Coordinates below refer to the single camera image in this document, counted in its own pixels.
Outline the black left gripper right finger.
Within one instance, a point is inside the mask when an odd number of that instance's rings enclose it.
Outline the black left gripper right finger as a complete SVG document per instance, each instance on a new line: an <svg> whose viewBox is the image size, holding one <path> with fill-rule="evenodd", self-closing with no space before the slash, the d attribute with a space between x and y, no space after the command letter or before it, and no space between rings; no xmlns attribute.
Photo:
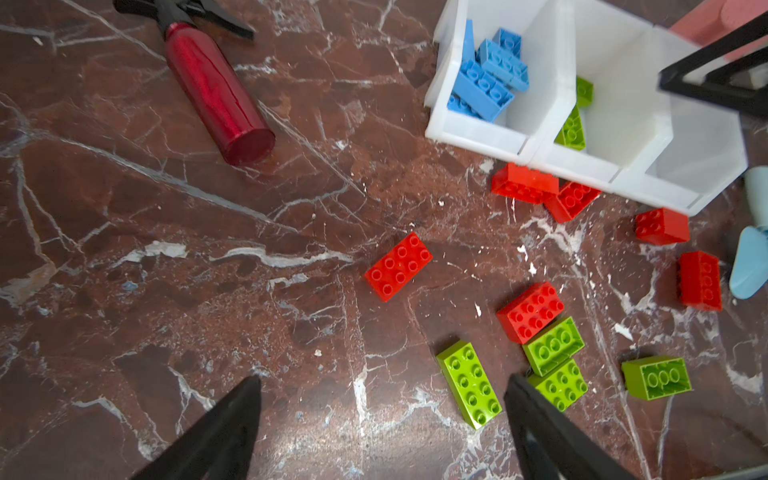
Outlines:
<svg viewBox="0 0 768 480"><path fill-rule="evenodd" d="M525 479L631 479L633 475L558 411L521 374L504 395Z"/></svg>

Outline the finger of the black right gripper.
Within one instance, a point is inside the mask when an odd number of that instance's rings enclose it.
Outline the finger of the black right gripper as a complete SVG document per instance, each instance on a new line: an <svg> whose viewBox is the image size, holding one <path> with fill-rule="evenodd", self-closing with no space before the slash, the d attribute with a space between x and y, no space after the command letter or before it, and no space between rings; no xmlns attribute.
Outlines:
<svg viewBox="0 0 768 480"><path fill-rule="evenodd" d="M747 89L732 85L704 82L686 82L682 76L659 74L659 88L662 91L689 99L724 107L753 117L767 116L767 88Z"/></svg>
<svg viewBox="0 0 768 480"><path fill-rule="evenodd" d="M686 75L714 60L767 36L767 13L764 12L743 26L728 33L721 39L673 63L660 72L660 84L682 82ZM748 55L729 61L725 65L710 71L704 77L705 84L731 84L737 76L767 64L767 47L762 47Z"/></svg>

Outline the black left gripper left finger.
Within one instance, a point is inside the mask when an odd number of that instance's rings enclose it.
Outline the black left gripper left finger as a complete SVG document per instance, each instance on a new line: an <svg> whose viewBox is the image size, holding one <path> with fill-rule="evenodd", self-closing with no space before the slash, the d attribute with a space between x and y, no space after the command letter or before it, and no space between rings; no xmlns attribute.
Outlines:
<svg viewBox="0 0 768 480"><path fill-rule="evenodd" d="M257 439L261 380L246 377L136 479L245 479Z"/></svg>

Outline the blue lego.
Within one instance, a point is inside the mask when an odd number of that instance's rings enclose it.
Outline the blue lego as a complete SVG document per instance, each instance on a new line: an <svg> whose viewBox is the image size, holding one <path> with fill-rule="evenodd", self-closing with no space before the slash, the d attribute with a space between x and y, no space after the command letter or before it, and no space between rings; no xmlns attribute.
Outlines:
<svg viewBox="0 0 768 480"><path fill-rule="evenodd" d="M527 65L498 43L483 41L477 51L477 61L486 72L507 87L519 92L529 89Z"/></svg>
<svg viewBox="0 0 768 480"><path fill-rule="evenodd" d="M474 60L461 65L452 93L480 118L491 123L505 112L515 98L503 83Z"/></svg>
<svg viewBox="0 0 768 480"><path fill-rule="evenodd" d="M462 43L462 59L461 65L467 62L475 60L475 43L474 43L474 29L473 21L468 19L465 24L465 33Z"/></svg>
<svg viewBox="0 0 768 480"><path fill-rule="evenodd" d="M462 113L472 118L481 119L481 116L472 107L455 94L450 95L447 106L451 111Z"/></svg>
<svg viewBox="0 0 768 480"><path fill-rule="evenodd" d="M522 36L508 31L504 28L499 28L493 37L493 41L498 43L503 49L509 51L516 58L521 58L522 50Z"/></svg>

